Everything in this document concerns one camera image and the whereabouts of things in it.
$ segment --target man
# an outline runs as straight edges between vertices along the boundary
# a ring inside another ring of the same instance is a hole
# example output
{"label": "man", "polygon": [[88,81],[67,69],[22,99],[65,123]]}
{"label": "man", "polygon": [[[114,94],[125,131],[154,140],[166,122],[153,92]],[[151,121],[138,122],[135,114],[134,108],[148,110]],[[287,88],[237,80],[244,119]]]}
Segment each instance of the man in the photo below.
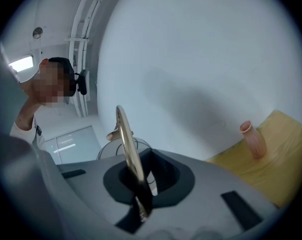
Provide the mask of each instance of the man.
{"label": "man", "polygon": [[10,136],[44,150],[45,140],[37,125],[35,112],[41,106],[56,107],[56,104],[69,103],[69,97],[76,93],[74,70],[67,58],[45,58],[33,77],[19,82],[19,85],[28,99],[12,126]]}

